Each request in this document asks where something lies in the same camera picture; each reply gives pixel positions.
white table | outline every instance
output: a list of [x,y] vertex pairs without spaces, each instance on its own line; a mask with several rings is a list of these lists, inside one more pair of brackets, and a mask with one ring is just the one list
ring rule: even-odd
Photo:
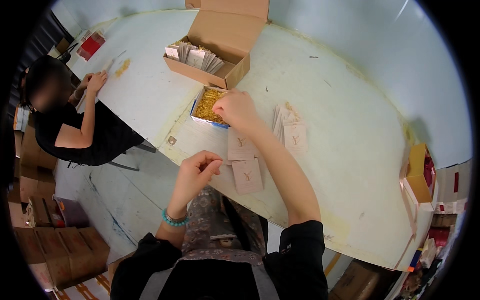
[[[177,164],[200,150],[227,157],[227,130],[189,117],[202,84],[170,71],[162,58],[165,45],[184,36],[195,15],[161,11],[100,24],[96,28],[104,30],[105,44],[89,62],[74,58],[68,63],[83,78],[126,50],[98,97]],[[266,25],[251,57],[251,69],[237,88],[250,93],[265,122],[272,123],[276,104],[289,101],[308,124],[309,152],[297,161],[317,194],[327,248],[394,268],[411,235],[398,183],[405,147],[398,111],[339,56],[281,27]],[[115,78],[125,59],[130,67]],[[262,192],[237,195],[229,166],[221,167],[211,185],[286,227],[287,211],[261,164]],[[417,237],[397,269],[407,269],[431,217],[419,212]]]

floral apron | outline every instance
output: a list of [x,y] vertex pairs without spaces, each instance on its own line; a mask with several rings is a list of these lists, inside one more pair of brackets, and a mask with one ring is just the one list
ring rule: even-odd
[[[251,251],[241,249],[241,243],[230,223],[224,201],[229,201],[240,217]],[[220,259],[236,263],[249,263],[252,265],[260,300],[278,300],[275,286],[263,266],[265,242],[257,214],[222,197],[222,194],[210,186],[206,186],[193,199],[187,213],[190,221],[187,224],[182,245],[183,256],[177,262]],[[176,264],[171,269],[153,273],[140,300],[157,300]]]

person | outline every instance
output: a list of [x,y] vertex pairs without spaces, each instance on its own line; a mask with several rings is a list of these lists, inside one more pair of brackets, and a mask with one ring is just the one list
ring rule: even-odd
[[[105,71],[87,74],[71,93],[67,67],[45,55],[37,59],[22,80],[21,103],[34,113],[35,137],[47,153],[78,164],[110,162],[144,139],[95,97],[107,80]],[[77,113],[85,95],[85,112]]]
[[255,213],[206,186],[220,174],[222,158],[201,151],[182,161],[158,231],[119,264],[110,299],[327,299],[323,225],[307,177],[248,93],[233,89],[213,111],[265,159],[288,212],[279,251],[265,254]]

white floor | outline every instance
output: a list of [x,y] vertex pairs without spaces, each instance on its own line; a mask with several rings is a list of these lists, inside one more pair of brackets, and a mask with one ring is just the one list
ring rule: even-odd
[[[55,194],[80,201],[92,226],[109,244],[108,263],[134,251],[138,241],[148,232],[155,233],[161,212],[168,205],[175,185],[178,166],[166,156],[137,148],[115,161],[129,161],[140,171],[118,168],[109,164],[99,167],[75,166],[59,160],[56,172]],[[278,251],[282,229],[269,223],[267,251]],[[324,268],[335,255],[325,250]],[[352,260],[342,255],[327,276],[332,288]]]

black shirt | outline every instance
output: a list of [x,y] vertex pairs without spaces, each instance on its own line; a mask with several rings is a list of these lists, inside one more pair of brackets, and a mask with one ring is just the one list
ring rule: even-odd
[[[279,252],[264,257],[265,269],[281,300],[327,299],[323,236],[323,225],[318,221],[292,225],[281,234]],[[148,233],[139,241],[135,254],[118,266],[110,299],[139,299],[150,276],[171,268],[180,257],[180,250]],[[252,267],[214,259],[179,261],[158,298],[193,300],[205,296],[215,300],[259,299]]]
[[62,124],[81,129],[84,114],[77,113],[71,103],[44,114],[35,112],[35,137],[38,145],[47,153],[79,164],[103,165],[129,148],[141,144],[143,138],[120,120],[102,102],[95,104],[95,128],[92,145],[74,149],[56,147],[55,141]]

